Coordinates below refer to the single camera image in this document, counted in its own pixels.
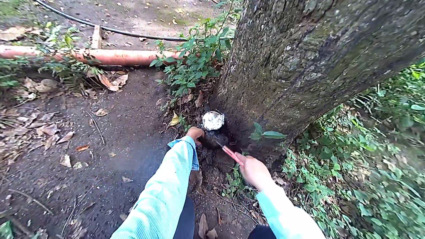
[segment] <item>person's left hand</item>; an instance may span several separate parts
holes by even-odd
[[[186,136],[189,136],[193,139],[193,141],[195,141],[195,144],[201,144],[201,142],[199,142],[197,140],[197,138],[199,137],[204,137],[205,136],[205,132],[203,130],[201,130],[200,128],[196,128],[196,127],[191,127],[189,129],[189,131],[187,131]]]

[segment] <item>black hose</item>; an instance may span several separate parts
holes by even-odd
[[[54,8],[54,7],[50,6],[50,5],[42,2],[41,0],[34,0],[34,1],[36,1],[37,3],[39,3],[40,5],[42,5],[43,7],[47,8],[47,9],[51,10],[52,12],[55,12],[55,13],[63,16],[63,17],[66,17],[68,19],[74,20],[74,21],[79,22],[79,23],[86,24],[88,26],[92,26],[92,27],[95,26],[95,24],[93,24],[91,22],[84,21],[82,19],[79,19],[79,18],[70,16],[70,15],[68,15],[68,14],[66,14],[66,13],[64,13],[62,11],[59,11],[58,9],[56,9],[56,8]],[[175,42],[186,42],[187,41],[187,38],[184,38],[184,37],[158,37],[158,36],[143,35],[143,34],[138,34],[138,33],[133,33],[133,32],[128,32],[128,31],[121,31],[121,30],[118,30],[118,29],[115,29],[115,28],[109,28],[107,26],[102,26],[102,25],[100,25],[100,27],[102,29],[106,30],[106,31],[120,33],[120,34],[131,36],[131,37],[144,37],[144,38],[148,38],[148,39],[165,40],[165,41],[175,41]]]

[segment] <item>hand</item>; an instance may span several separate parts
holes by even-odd
[[[197,138],[199,137],[204,137],[205,136],[205,132],[203,130],[201,130],[200,128],[196,128],[196,127],[191,127],[187,133],[186,136],[189,136],[193,139],[193,141],[195,141],[195,144],[201,144],[201,142],[199,142],[197,140]]]
[[[238,152],[235,152],[235,155],[242,163],[240,169],[245,180],[260,192],[267,187],[276,185],[267,167],[258,159],[252,156],[243,156]]]

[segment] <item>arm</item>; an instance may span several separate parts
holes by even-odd
[[[197,134],[192,138],[190,133],[189,131],[183,138],[168,144],[171,149],[165,154],[156,173],[146,183],[127,219],[111,238],[174,236],[186,199],[190,171],[199,169],[195,151]]]
[[[258,203],[277,239],[325,239],[316,222],[303,209],[295,207],[283,188],[275,184],[266,166],[251,156],[235,153],[245,180],[256,187]]]

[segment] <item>ground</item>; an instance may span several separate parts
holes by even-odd
[[[27,24],[37,20],[55,21],[65,26],[74,24],[33,6],[31,1],[10,2],[15,4],[13,6],[17,7],[19,14],[11,14],[9,18],[3,16],[0,19],[2,29],[24,22],[22,19],[26,19]],[[198,18],[213,17],[221,11],[208,1],[153,1],[147,5],[144,1],[136,3],[126,0],[120,1],[121,6],[115,1],[104,0],[56,0],[48,3],[58,9],[63,7],[65,12],[81,19],[95,23],[102,23],[104,19],[109,27],[164,36],[177,36]],[[189,16],[186,14],[183,19],[182,14],[175,11],[178,8],[189,12]],[[173,15],[176,16],[177,25],[172,23]],[[93,28],[80,24],[77,26],[86,37],[83,40],[87,41]],[[153,40],[141,42],[138,38],[118,34],[110,34],[104,47],[155,48]],[[40,228],[47,229],[50,238],[55,235],[57,238],[109,238],[128,214],[146,181],[157,170],[169,149],[167,143],[179,137],[172,127],[160,133],[167,122],[157,102],[159,99],[165,102],[169,97],[166,90],[155,82],[155,79],[163,77],[162,74],[150,68],[130,71],[122,92],[98,91],[97,100],[75,97],[69,92],[57,90],[17,108],[9,109],[17,102],[3,101],[3,109],[9,109],[3,114],[29,117],[39,113],[34,122],[40,122],[44,114],[56,112],[49,123],[56,123],[60,129],[59,135],[62,137],[70,131],[75,134],[68,142],[53,145],[48,150],[44,146],[34,149],[46,139],[37,136],[35,129],[18,137],[24,141],[21,156],[9,165],[2,164],[0,211],[19,209],[14,215],[15,219],[27,227],[30,233]],[[32,78],[39,81],[45,76],[33,75]],[[109,114],[94,116],[93,112],[100,108],[106,108]],[[92,125],[88,112],[93,115],[105,144],[99,130]],[[90,147],[81,152],[75,150],[82,145]],[[194,238],[199,238],[198,223],[202,213],[206,215],[209,229],[215,227],[219,238],[246,238],[256,225],[252,217],[258,214],[248,210],[254,207],[255,202],[245,198],[235,199],[233,204],[230,203],[231,199],[221,197],[223,184],[226,183],[225,173],[230,171],[227,166],[232,164],[225,165],[227,156],[220,151],[205,153],[205,149],[199,148],[198,152],[202,177],[199,173],[191,175],[188,190],[195,205]],[[66,154],[70,156],[74,167],[81,164],[82,168],[67,168],[60,164],[61,157]],[[133,181],[124,182],[123,177]],[[53,215],[34,201],[29,201],[26,196],[10,190],[30,195],[51,210]],[[218,212],[222,219],[221,225],[218,225]],[[0,219],[0,223],[5,221],[6,218]],[[17,237],[24,238],[25,235],[20,231],[15,229]]]

